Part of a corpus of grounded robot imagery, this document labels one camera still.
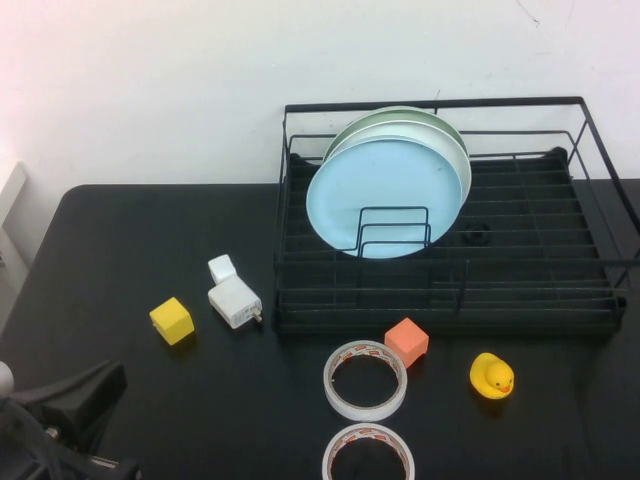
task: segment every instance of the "dish rack wire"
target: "dish rack wire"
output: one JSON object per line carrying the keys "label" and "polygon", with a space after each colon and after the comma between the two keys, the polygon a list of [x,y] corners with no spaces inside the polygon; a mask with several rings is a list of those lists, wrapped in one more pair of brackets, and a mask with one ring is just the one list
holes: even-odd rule
{"label": "dish rack wire", "polygon": [[[467,201],[435,242],[426,206],[365,207],[350,254],[335,250],[307,218],[309,182],[342,128],[394,105],[426,109],[460,131],[472,168]],[[620,326],[640,265],[640,219],[581,97],[287,105],[279,183],[283,333],[379,334],[410,317],[438,335],[607,334]],[[363,258],[363,230],[393,225],[363,214],[407,208],[425,213],[410,224],[424,228],[424,248]]]}

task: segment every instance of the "black table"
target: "black table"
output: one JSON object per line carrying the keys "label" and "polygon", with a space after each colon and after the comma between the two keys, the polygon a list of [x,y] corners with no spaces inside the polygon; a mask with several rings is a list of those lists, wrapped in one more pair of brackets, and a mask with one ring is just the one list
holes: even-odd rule
{"label": "black table", "polygon": [[[630,194],[639,204],[640,185]],[[269,328],[276,196],[275,185],[70,191],[0,337],[17,388],[120,360],[129,388],[102,455],[135,458],[151,479],[320,478],[327,442],[349,423],[324,397],[322,368],[350,338]],[[264,328],[232,331],[209,305],[207,261],[223,253],[262,297]],[[171,296],[197,331],[174,349],[148,316]],[[606,341],[432,338],[382,423],[410,446],[417,478],[637,478],[638,304]],[[516,372],[500,411],[469,391],[483,350]]]}

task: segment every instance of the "yellow cube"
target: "yellow cube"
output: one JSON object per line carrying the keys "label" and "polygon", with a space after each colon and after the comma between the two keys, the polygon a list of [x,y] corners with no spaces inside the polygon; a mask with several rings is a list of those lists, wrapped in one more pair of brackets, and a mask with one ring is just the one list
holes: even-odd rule
{"label": "yellow cube", "polygon": [[191,315],[174,297],[149,312],[149,316],[153,326],[169,345],[174,345],[195,330]]}

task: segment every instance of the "clear tape roll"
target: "clear tape roll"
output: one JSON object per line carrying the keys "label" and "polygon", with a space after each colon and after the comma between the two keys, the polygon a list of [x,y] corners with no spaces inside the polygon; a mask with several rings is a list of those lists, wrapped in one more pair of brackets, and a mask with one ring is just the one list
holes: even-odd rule
{"label": "clear tape roll", "polygon": [[[398,388],[391,397],[375,407],[358,407],[343,400],[333,387],[333,374],[346,360],[360,355],[368,355],[389,365],[398,379]],[[387,418],[402,404],[407,392],[407,369],[395,352],[378,342],[357,340],[338,348],[324,366],[324,392],[331,406],[343,417],[356,422],[376,422]]]}
{"label": "clear tape roll", "polygon": [[405,480],[414,480],[416,466],[413,455],[404,440],[393,430],[375,423],[357,423],[340,430],[329,442],[322,458],[322,480],[332,480],[331,467],[342,447],[361,438],[379,440],[389,445],[398,454],[405,471]]}

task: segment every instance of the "rubber duck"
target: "rubber duck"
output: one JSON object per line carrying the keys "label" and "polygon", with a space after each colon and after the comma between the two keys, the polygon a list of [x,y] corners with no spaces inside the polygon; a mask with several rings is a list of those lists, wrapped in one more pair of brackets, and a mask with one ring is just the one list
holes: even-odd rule
{"label": "rubber duck", "polygon": [[471,385],[480,395],[492,400],[505,398],[513,392],[513,370],[493,353],[481,353],[469,372]]}

